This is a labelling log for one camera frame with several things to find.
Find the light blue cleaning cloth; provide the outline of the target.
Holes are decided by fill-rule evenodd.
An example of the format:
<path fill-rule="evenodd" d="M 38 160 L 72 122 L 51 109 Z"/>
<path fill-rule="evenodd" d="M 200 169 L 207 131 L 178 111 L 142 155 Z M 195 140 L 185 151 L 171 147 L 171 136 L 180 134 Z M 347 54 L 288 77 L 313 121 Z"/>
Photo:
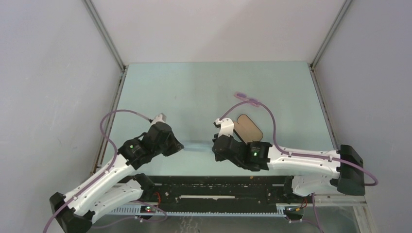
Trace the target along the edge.
<path fill-rule="evenodd" d="M 184 150 L 192 152 L 211 152 L 213 144 L 203 142 L 188 142 L 184 144 Z"/>

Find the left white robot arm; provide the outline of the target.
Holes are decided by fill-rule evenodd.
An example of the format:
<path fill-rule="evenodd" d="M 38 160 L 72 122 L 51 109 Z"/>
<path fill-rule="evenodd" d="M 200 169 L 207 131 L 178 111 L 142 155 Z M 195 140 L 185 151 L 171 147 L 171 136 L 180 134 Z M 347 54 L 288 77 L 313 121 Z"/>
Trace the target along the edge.
<path fill-rule="evenodd" d="M 86 233 L 117 207 L 134 200 L 150 201 L 154 183 L 144 173 L 134 172 L 160 154 L 170 156 L 183 148 L 168 124 L 153 123 L 146 133 L 125 141 L 108 164 L 77 188 L 53 194 L 52 217 L 66 233 Z"/>

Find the black glasses case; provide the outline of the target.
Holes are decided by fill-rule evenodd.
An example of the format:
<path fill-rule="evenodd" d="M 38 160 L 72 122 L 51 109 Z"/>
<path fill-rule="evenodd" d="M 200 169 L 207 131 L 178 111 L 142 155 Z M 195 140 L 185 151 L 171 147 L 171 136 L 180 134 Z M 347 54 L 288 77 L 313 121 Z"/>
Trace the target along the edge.
<path fill-rule="evenodd" d="M 263 132 L 246 114 L 240 115 L 237 120 L 234 121 L 234 132 L 244 143 L 263 139 Z"/>

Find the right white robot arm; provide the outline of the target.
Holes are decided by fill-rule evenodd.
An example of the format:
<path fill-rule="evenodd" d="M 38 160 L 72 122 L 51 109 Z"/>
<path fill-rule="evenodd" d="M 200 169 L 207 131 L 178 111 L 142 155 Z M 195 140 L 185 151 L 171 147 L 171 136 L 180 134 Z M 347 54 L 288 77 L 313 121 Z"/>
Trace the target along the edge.
<path fill-rule="evenodd" d="M 237 167 L 275 176 L 291 176 L 282 190 L 285 201 L 297 202 L 309 194 L 336 188 L 350 196 L 365 195 L 363 159 L 350 145 L 338 150 L 279 150 L 268 142 L 239 142 L 232 136 L 215 136 L 212 151 L 217 162 L 228 160 Z"/>

